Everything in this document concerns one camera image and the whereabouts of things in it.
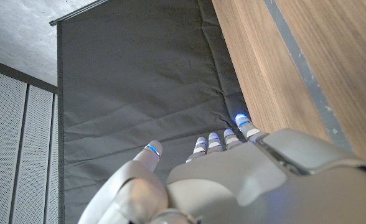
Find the gray metal strip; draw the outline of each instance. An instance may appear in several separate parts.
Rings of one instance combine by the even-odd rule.
[[[43,223],[53,94],[30,86],[13,223]]]
[[[53,133],[50,145],[49,187],[45,223],[59,223],[59,121],[57,116],[57,95],[54,96]]]
[[[0,223],[9,223],[26,90],[0,74]]]
[[[319,82],[316,80],[310,65],[296,42],[296,39],[285,21],[276,1],[264,0],[264,2],[287,46],[289,53],[291,54],[292,59],[294,60],[295,66],[298,68],[299,74],[301,74],[303,82],[310,93],[314,105],[320,114],[332,142],[338,146],[353,151],[352,146],[342,131],[334,112],[329,107],[327,98],[321,90]]]

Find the wooden panel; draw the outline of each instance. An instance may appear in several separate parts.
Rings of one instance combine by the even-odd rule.
[[[366,159],[366,0],[276,0],[354,151]]]
[[[262,0],[213,0],[253,123],[331,141]]]

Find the perforated metal panel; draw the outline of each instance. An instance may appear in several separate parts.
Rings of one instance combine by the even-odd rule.
[[[13,223],[43,223],[53,94],[30,86]]]
[[[47,197],[46,223],[59,223],[59,121],[57,116],[57,95],[54,99],[53,135],[50,149],[50,172]]]
[[[9,222],[26,88],[0,74],[0,223]]]

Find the concrete ceiling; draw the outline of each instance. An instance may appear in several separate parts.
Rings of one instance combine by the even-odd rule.
[[[57,32],[49,22],[95,0],[0,0],[0,63],[57,86]]]

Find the gray fabric curtain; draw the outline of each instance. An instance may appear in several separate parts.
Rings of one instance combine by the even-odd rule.
[[[59,26],[66,223],[151,140],[165,182],[248,114],[211,0],[108,1]]]

